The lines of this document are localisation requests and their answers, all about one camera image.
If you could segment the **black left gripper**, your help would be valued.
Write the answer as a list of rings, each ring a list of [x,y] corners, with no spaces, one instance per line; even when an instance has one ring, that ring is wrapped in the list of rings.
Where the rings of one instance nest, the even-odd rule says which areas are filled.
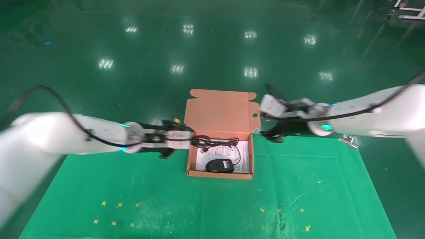
[[[135,153],[158,153],[160,159],[168,159],[176,150],[189,150],[193,129],[179,122],[163,120],[161,125],[139,124],[141,144],[134,147]]]

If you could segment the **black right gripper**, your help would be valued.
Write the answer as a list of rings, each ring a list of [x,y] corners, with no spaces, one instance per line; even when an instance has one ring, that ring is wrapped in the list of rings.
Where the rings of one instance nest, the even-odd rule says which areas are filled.
[[[299,136],[301,132],[294,122],[278,121],[274,127],[261,130],[260,135],[270,142],[283,143],[286,136]]]

